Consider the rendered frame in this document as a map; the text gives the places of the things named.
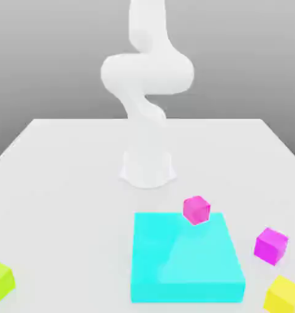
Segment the small yellow cube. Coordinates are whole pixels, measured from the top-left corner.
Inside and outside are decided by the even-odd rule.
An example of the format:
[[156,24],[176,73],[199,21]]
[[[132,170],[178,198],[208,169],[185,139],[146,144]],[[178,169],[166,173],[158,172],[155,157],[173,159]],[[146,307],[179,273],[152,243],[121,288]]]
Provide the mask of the small yellow cube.
[[295,283],[277,276],[266,292],[263,308],[269,313],[295,313]]

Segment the large cyan box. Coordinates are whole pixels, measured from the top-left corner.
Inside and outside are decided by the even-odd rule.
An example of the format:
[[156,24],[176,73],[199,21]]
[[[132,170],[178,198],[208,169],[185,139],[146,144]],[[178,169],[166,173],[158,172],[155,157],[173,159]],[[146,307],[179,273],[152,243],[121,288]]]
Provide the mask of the large cyan box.
[[134,215],[133,303],[240,303],[245,277],[222,213],[193,226],[180,213]]

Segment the small lime green cube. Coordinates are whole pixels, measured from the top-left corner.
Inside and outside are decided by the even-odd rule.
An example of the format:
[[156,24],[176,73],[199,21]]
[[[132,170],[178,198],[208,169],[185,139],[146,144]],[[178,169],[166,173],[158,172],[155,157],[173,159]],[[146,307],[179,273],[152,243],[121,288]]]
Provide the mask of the small lime green cube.
[[12,270],[0,262],[0,301],[15,288]]

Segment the small magenta cube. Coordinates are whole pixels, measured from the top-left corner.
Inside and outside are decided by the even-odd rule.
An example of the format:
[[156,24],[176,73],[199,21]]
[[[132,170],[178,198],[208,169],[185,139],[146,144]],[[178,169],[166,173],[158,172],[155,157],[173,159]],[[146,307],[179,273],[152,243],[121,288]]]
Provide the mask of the small magenta cube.
[[254,255],[276,266],[284,256],[289,238],[270,227],[265,228],[256,238]]

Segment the small pink cube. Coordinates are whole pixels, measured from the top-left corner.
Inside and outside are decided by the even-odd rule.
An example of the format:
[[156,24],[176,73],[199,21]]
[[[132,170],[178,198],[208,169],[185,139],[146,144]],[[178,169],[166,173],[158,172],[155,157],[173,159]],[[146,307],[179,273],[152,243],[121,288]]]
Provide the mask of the small pink cube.
[[193,196],[183,202],[183,216],[194,226],[208,221],[210,211],[210,203],[201,196]]

